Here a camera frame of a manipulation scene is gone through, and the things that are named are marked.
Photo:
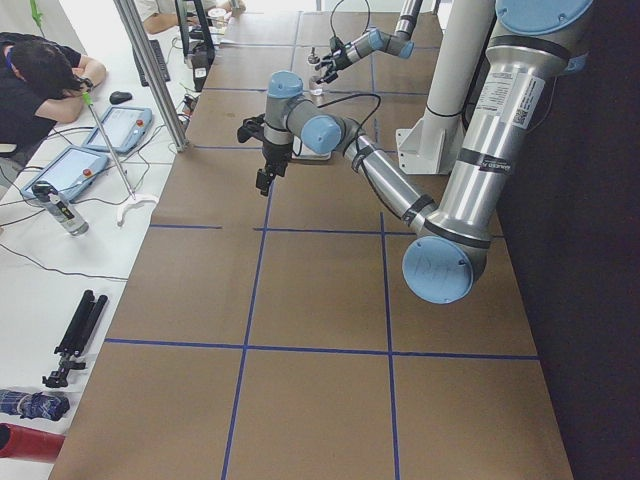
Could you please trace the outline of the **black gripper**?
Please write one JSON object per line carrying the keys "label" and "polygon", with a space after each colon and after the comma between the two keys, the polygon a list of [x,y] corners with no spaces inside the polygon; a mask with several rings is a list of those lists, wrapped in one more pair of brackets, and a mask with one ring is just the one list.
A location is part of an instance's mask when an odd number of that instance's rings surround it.
{"label": "black gripper", "polygon": [[330,42],[330,53],[323,56],[315,67],[318,70],[318,84],[332,83],[338,78],[337,70],[344,70],[350,66],[348,47],[349,45],[342,41]]}
{"label": "black gripper", "polygon": [[262,154],[265,167],[257,171],[255,186],[262,196],[268,197],[273,176],[284,176],[291,161],[291,143],[277,144],[264,140]]}

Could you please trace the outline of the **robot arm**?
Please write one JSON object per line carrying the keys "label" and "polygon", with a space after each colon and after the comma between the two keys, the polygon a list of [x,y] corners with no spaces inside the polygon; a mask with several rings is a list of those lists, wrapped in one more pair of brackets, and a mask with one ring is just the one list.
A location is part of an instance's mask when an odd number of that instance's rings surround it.
{"label": "robot arm", "polygon": [[488,226],[546,84],[580,70],[594,11],[590,1],[457,1],[440,47],[423,116],[396,133],[392,161],[354,120],[326,114],[302,79],[275,72],[265,113],[238,138],[257,138],[267,194],[296,143],[341,153],[388,209],[415,233],[402,271],[435,304],[466,296],[482,275]]}
{"label": "robot arm", "polygon": [[330,53],[323,56],[319,64],[314,67],[320,75],[314,77],[318,84],[331,83],[338,78],[338,72],[368,57],[375,52],[407,59],[414,49],[412,34],[420,14],[422,0],[405,1],[399,13],[395,31],[391,34],[366,25],[362,34],[347,43],[337,35],[333,17],[341,1],[333,8],[330,15],[332,37],[329,39]]}

